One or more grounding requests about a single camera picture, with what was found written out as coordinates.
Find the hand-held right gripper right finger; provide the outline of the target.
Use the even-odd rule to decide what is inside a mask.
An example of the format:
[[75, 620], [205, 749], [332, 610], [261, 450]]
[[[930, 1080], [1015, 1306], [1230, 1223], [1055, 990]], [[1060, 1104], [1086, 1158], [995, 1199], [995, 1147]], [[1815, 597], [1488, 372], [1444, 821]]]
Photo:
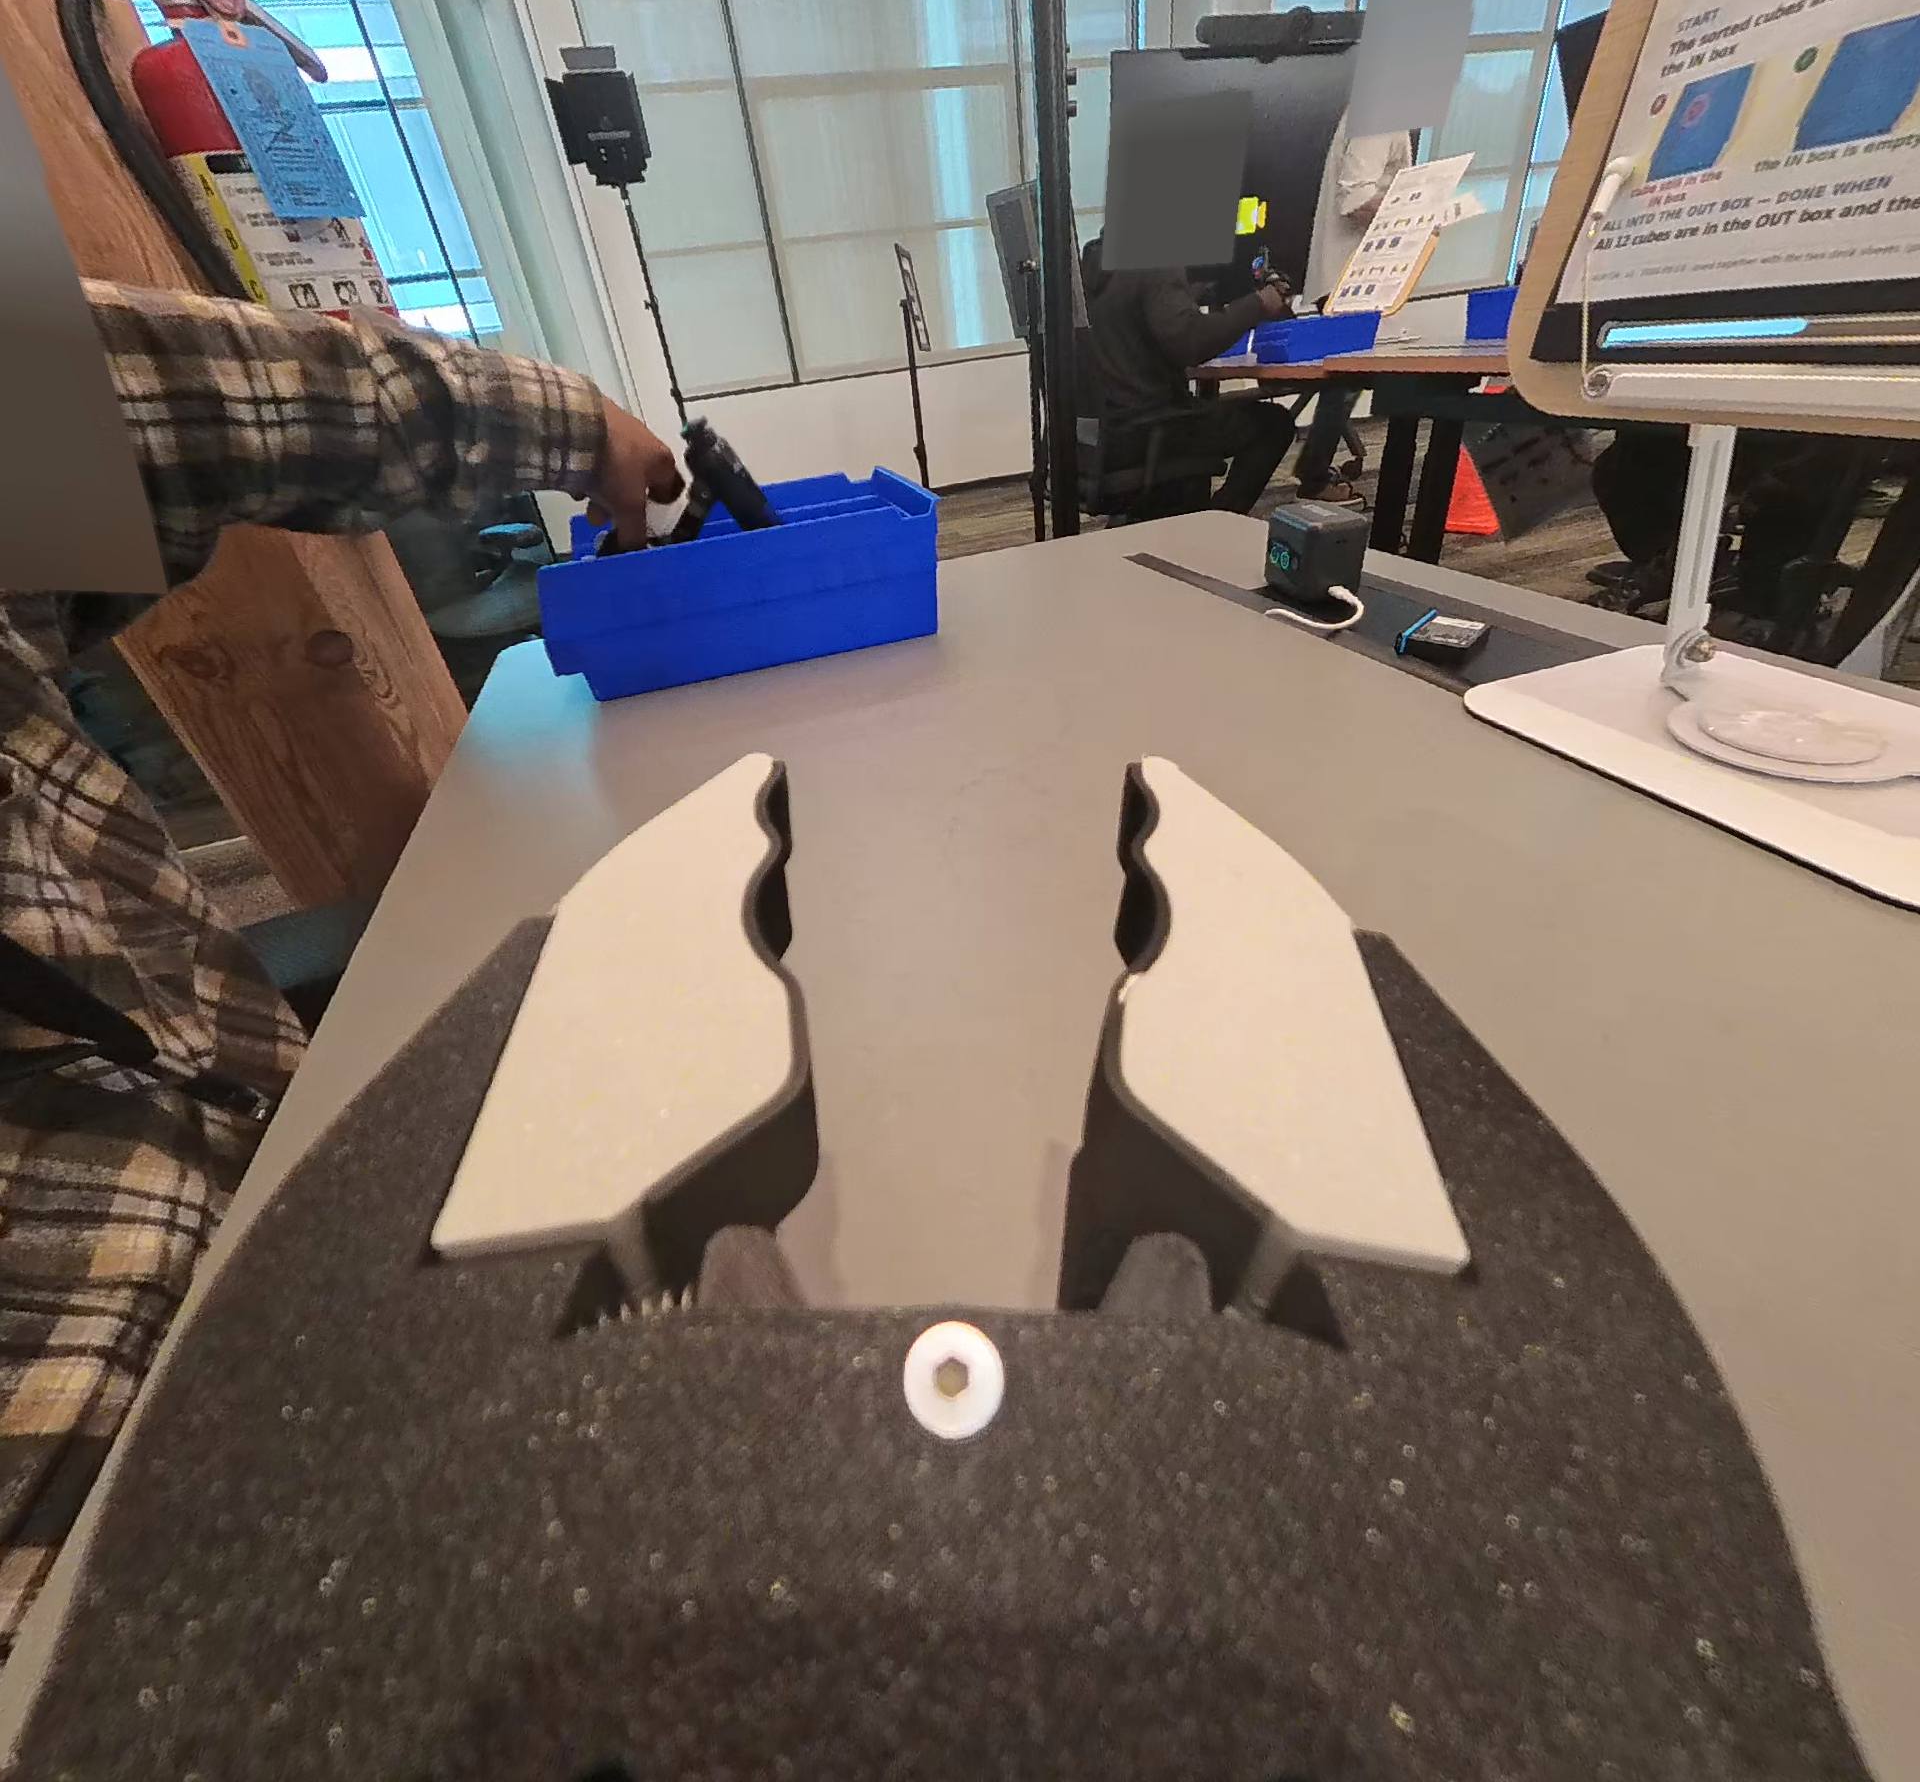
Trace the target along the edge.
[[1207, 1277], [1460, 1277], [1470, 1236], [1338, 890], [1169, 755], [1126, 773], [1118, 867], [1079, 1267], [1185, 1236]]

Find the black monitor with webcam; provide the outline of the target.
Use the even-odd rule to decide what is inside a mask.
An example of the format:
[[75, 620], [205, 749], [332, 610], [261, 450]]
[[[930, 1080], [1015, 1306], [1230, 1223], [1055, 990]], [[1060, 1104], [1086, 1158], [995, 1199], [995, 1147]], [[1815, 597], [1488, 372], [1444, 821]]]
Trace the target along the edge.
[[1258, 201], [1258, 224], [1247, 213], [1236, 213], [1236, 259], [1194, 265], [1194, 276], [1247, 294], [1259, 259], [1294, 294], [1307, 287], [1315, 201], [1354, 85], [1354, 37], [1359, 16], [1281, 8], [1205, 16], [1194, 49], [1110, 54], [1110, 138], [1126, 127], [1126, 104], [1247, 96], [1247, 151], [1236, 201]]

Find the black studio light on tripod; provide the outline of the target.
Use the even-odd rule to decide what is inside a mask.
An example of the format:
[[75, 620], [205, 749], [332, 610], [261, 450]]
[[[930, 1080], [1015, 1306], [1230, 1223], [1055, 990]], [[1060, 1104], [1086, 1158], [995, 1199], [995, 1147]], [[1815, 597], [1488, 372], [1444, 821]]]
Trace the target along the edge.
[[565, 138], [565, 168], [576, 168], [594, 186], [613, 186], [621, 209], [622, 209], [622, 224], [628, 224], [628, 250], [637, 250], [637, 294], [642, 294], [642, 314], [654, 314], [654, 334], [658, 334], [658, 358], [667, 358], [667, 388], [668, 388], [668, 403], [675, 403], [675, 428], [689, 416], [686, 411], [686, 376], [675, 376], [675, 358], [668, 358], [668, 334], [667, 334], [667, 303], [658, 303], [658, 276], [654, 276], [654, 250], [642, 250], [642, 230], [637, 230], [637, 186], [654, 175], [654, 136], [642, 136], [642, 104], [637, 104], [637, 80], [621, 66], [613, 49], [565, 49], [560, 54], [565, 76], [544, 80], [544, 100], [551, 100], [551, 118], [560, 118], [560, 138]]

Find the black device with green buttons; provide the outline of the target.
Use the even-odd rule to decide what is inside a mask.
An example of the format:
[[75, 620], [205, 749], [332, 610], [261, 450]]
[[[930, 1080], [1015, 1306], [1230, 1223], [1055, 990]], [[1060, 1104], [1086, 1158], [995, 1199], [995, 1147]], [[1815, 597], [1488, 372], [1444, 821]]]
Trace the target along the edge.
[[1289, 496], [1259, 530], [1259, 590], [1277, 605], [1321, 610], [1359, 590], [1367, 522], [1346, 502]]

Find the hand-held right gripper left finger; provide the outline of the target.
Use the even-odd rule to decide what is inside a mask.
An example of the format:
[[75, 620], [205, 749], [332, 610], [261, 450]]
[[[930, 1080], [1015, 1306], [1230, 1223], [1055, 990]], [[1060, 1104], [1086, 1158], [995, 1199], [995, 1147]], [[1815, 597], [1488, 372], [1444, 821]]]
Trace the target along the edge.
[[807, 1204], [814, 1082], [787, 867], [787, 765], [739, 755], [551, 902], [429, 1257], [705, 1257]]

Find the red fire extinguisher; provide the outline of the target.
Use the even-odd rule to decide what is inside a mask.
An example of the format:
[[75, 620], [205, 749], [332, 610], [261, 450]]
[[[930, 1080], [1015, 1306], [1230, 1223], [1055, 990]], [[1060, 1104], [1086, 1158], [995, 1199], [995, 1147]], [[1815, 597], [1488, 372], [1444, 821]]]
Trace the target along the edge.
[[177, 19], [240, 19], [281, 32], [309, 96], [323, 85], [323, 60], [261, 0], [55, 0], [55, 19], [67, 66], [133, 186], [151, 201], [199, 276], [216, 301], [247, 301], [235, 259], [216, 250], [173, 175], [177, 151], [240, 151], [240, 136], [225, 127], [205, 76], [190, 66]]

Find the black desk mat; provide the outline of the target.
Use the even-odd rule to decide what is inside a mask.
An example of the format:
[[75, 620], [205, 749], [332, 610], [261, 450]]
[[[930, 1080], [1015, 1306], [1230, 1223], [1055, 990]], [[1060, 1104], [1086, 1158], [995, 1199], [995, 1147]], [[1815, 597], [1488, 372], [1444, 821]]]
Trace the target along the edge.
[[[1502, 681], [1520, 681], [1520, 670], [1551, 670], [1551, 664], [1576, 664], [1576, 659], [1599, 659], [1610, 652], [1610, 644], [1594, 644], [1581, 630], [1561, 630], [1561, 624], [1540, 624], [1540, 620], [1512, 620], [1512, 610], [1498, 610], [1498, 605], [1470, 605], [1470, 597], [1436, 590], [1436, 585], [1359, 577], [1359, 590], [1354, 590], [1359, 620], [1354, 620], [1346, 605], [1294, 610], [1294, 605], [1281, 605], [1259, 585], [1236, 585], [1236, 577], [1175, 567], [1164, 551], [1127, 551], [1127, 567], [1164, 572], [1164, 577], [1175, 577], [1189, 590], [1230, 597], [1236, 610], [1258, 610], [1269, 624], [1315, 630], [1338, 652], [1376, 659], [1376, 664], [1408, 670], [1421, 683], [1444, 683], [1452, 695], [1474, 694], [1474, 683], [1502, 683]], [[1480, 644], [1474, 652], [1400, 644], [1400, 630], [1417, 630], [1428, 620], [1480, 624]]]

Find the person's left hand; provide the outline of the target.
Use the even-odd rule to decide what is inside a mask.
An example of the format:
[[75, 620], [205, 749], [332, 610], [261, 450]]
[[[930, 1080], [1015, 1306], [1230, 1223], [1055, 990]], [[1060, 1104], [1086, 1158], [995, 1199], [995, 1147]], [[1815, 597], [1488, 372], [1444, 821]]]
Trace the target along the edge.
[[686, 502], [675, 450], [642, 416], [607, 396], [607, 442], [587, 495], [587, 521], [613, 530], [613, 551], [642, 551], [654, 515], [675, 502]]

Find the black tripod stand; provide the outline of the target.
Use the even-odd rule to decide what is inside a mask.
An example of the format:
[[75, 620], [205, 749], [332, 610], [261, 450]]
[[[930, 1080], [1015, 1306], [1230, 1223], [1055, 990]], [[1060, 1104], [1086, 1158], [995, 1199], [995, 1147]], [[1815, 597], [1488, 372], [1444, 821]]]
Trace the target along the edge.
[[922, 428], [922, 358], [930, 358], [930, 318], [908, 247], [895, 250], [895, 318], [906, 318], [906, 376], [908, 376], [908, 430], [916, 430], [916, 483], [930, 495], [930, 428]]

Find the blue plastic bin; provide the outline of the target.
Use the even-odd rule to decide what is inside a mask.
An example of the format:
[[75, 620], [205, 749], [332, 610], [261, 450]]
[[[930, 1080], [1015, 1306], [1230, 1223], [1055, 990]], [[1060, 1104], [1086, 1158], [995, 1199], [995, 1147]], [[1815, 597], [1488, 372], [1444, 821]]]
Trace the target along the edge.
[[938, 495], [906, 472], [773, 483], [776, 522], [718, 502], [689, 544], [594, 551], [539, 572], [539, 641], [596, 703], [938, 630]]

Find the person's left forearm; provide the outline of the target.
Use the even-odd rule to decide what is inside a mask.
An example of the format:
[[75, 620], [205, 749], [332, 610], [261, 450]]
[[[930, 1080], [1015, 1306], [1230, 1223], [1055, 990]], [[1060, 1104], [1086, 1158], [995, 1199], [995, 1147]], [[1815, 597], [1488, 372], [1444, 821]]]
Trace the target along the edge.
[[166, 585], [199, 577], [225, 522], [471, 521], [517, 495], [587, 496], [607, 468], [607, 390], [565, 365], [375, 314], [272, 314], [110, 276], [80, 294]]

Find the small instruction sign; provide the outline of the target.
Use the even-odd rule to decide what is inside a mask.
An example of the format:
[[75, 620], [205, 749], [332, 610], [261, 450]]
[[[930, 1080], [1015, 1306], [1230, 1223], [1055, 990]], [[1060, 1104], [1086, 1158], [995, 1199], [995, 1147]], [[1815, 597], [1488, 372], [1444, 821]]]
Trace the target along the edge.
[[1474, 151], [1452, 151], [1452, 159], [1421, 159], [1421, 168], [1400, 168], [1367, 218], [1367, 230], [1354, 242], [1346, 265], [1338, 273], [1338, 294], [1321, 301], [1321, 314], [1400, 314], [1436, 242], [1452, 224], [1452, 218], [1474, 218], [1480, 201], [1460, 194]]

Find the blue paper notice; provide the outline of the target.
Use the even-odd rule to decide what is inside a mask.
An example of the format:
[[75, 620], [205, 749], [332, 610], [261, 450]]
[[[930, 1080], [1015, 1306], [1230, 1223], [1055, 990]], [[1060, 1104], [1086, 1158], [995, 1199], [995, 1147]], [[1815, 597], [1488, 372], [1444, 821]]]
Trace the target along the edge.
[[272, 218], [360, 218], [365, 201], [343, 175], [343, 151], [323, 136], [309, 80], [293, 49], [240, 19], [177, 19], [190, 66], [205, 76]]

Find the black steel column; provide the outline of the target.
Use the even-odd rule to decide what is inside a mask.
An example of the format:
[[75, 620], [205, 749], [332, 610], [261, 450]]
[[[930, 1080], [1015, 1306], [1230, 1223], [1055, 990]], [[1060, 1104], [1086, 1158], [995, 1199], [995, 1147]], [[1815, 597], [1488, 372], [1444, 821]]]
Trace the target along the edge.
[[1029, 0], [1035, 85], [1035, 372], [1046, 372], [1046, 468], [1035, 537], [1079, 537], [1079, 209], [1068, 209], [1068, 8]]

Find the long wooden workbench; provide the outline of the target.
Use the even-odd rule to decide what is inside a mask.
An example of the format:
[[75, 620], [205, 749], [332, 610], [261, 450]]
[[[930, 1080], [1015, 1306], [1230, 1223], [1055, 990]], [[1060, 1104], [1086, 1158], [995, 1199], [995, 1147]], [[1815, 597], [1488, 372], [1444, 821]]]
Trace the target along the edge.
[[1315, 365], [1207, 358], [1189, 372], [1205, 396], [1215, 396], [1230, 376], [1367, 390], [1376, 416], [1389, 428], [1376, 457], [1367, 551], [1417, 567], [1444, 567], [1470, 428], [1535, 416], [1502, 355], [1345, 355]]

